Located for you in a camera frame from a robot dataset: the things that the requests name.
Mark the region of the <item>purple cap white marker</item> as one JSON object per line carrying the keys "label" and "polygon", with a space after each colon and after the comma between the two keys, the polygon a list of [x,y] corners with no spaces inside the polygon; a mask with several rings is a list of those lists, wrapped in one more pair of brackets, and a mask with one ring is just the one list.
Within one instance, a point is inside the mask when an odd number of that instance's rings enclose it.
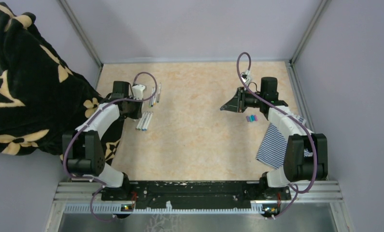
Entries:
{"label": "purple cap white marker", "polygon": [[152,112],[148,112],[146,117],[145,117],[145,120],[143,122],[143,125],[142,125],[142,128],[141,128],[141,131],[145,131],[146,130],[146,125],[147,125],[147,122],[149,121],[149,118],[151,116]]}

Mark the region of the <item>green end white marker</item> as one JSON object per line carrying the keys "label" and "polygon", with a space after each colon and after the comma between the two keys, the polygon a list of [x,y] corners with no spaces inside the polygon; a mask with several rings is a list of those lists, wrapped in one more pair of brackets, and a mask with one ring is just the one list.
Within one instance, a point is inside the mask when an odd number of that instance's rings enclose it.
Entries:
{"label": "green end white marker", "polygon": [[152,98],[150,99],[150,107],[153,107],[152,102],[153,102],[153,97],[154,97],[154,94],[155,94],[155,88],[156,87],[153,87],[153,90],[152,90]]}

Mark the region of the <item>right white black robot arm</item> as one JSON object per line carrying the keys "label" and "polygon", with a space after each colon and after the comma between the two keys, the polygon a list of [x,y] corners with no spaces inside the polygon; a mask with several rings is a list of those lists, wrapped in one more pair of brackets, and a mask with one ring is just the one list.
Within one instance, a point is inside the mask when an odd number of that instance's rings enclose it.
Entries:
{"label": "right white black robot arm", "polygon": [[235,95],[220,107],[221,111],[243,113],[247,108],[257,108],[271,125],[282,134],[286,145],[283,164],[274,171],[265,172],[260,178],[259,194],[272,199],[278,191],[290,185],[308,180],[309,185],[302,193],[308,192],[315,181],[328,176],[327,138],[314,133],[300,122],[290,111],[288,104],[279,99],[278,80],[275,77],[261,78],[260,90],[249,88],[249,75],[242,74]]}

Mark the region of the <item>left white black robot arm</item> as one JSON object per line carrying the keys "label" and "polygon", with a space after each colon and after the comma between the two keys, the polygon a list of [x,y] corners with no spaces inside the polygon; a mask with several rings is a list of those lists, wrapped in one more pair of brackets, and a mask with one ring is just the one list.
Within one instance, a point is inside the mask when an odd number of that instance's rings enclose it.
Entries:
{"label": "left white black robot arm", "polygon": [[126,200],[132,187],[128,175],[111,167],[107,158],[120,143],[127,118],[141,119],[147,87],[114,81],[112,92],[101,100],[95,112],[80,126],[62,136],[63,167],[79,180],[98,182],[104,201]]}

